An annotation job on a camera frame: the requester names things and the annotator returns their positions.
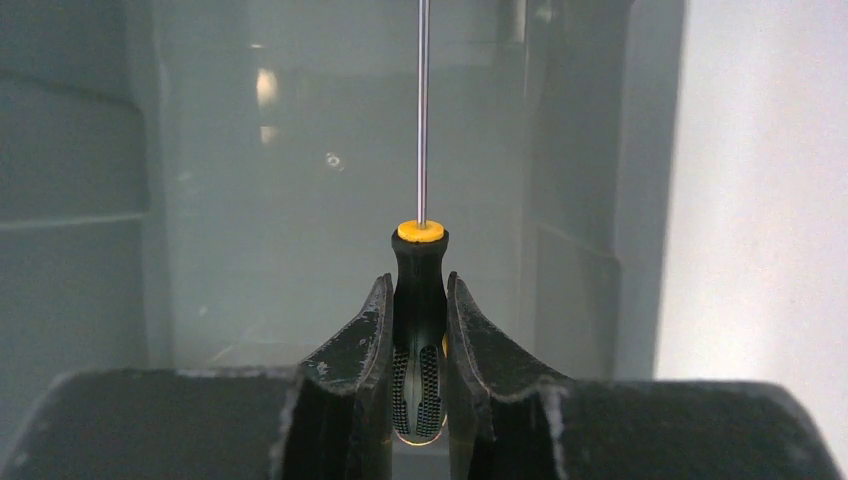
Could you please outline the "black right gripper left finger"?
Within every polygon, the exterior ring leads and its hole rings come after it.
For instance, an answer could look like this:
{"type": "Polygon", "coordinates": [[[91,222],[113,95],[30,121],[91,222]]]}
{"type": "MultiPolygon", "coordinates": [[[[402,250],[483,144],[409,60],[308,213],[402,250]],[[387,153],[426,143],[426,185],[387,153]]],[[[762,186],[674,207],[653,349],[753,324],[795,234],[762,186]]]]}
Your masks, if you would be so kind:
{"type": "Polygon", "coordinates": [[[271,446],[272,478],[390,478],[392,320],[384,274],[354,318],[298,364],[271,446]]]}

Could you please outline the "black yellow screwdriver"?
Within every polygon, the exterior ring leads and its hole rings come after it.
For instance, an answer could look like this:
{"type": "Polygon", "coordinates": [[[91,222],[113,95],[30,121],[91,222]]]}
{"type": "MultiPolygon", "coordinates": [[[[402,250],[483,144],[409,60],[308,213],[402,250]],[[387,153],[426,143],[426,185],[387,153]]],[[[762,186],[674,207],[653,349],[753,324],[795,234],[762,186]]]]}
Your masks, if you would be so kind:
{"type": "Polygon", "coordinates": [[[443,373],[447,299],[442,261],[449,234],[428,218],[428,133],[431,3],[418,2],[416,214],[392,235],[398,278],[394,291],[392,420],[413,447],[439,438],[446,425],[443,373]]]}

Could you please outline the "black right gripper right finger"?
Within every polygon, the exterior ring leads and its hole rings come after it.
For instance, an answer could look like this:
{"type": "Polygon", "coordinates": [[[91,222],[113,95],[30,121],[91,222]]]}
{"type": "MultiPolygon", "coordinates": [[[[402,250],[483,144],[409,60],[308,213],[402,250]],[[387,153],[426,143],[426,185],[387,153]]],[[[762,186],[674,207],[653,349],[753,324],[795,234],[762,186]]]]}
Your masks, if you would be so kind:
{"type": "Polygon", "coordinates": [[[542,391],[572,382],[490,321],[459,275],[449,275],[446,406],[452,478],[561,478],[542,391]]]}

